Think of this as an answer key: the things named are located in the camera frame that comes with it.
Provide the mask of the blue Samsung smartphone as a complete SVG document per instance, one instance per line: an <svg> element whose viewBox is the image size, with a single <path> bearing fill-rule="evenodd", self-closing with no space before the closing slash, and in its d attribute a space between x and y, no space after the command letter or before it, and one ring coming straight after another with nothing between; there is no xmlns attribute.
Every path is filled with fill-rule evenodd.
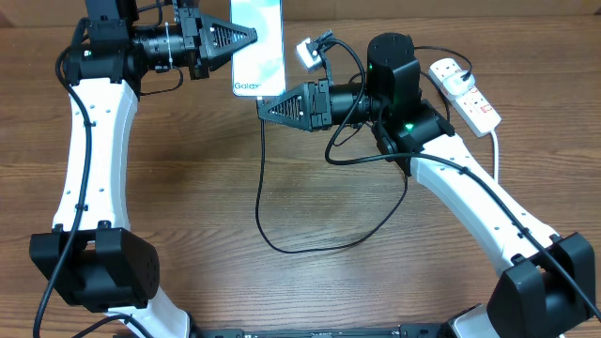
<svg viewBox="0 0 601 338"><path fill-rule="evenodd" d="M232 23L254 28L257 41L234 53L232 90L238 97L275 97L285 92L281 0L231 0Z"/></svg>

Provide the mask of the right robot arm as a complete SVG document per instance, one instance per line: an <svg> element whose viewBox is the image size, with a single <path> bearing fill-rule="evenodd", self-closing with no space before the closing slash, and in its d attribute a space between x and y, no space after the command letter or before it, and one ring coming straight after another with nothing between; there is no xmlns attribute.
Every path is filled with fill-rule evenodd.
<svg viewBox="0 0 601 338"><path fill-rule="evenodd" d="M331 76L260 102L262 123L302 131L369 124L378 159L425 186L475 238L498 282L485 304L435 324L402 324L400 337L559 337L599 317L595 253L528 213L471 156L449 120L422 96L412 39L374 37L346 84Z"/></svg>

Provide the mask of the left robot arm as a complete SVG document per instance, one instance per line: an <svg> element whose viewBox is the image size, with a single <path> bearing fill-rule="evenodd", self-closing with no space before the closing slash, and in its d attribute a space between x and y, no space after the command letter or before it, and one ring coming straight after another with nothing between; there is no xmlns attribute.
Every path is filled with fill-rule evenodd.
<svg viewBox="0 0 601 338"><path fill-rule="evenodd" d="M206 79L256 31L173 3L172 23L139 24L133 1L89 1L54 70L68 91L71 136L64 191L52 229L30 239L47 279L43 298L120 321L138 337L198 337L193 317L161 289L156 248L131 231L126 203L131 126L150 71Z"/></svg>

